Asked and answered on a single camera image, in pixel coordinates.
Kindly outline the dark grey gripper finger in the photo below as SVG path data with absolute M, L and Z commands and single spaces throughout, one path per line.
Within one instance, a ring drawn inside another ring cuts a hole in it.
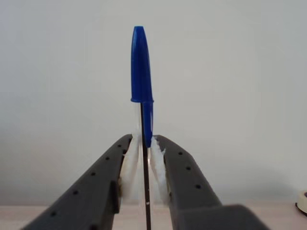
M 243 205 L 223 205 L 191 154 L 156 135 L 164 153 L 169 211 L 175 230 L 265 230 Z
M 120 174 L 132 134 L 118 139 L 25 230 L 110 230 L 123 197 Z

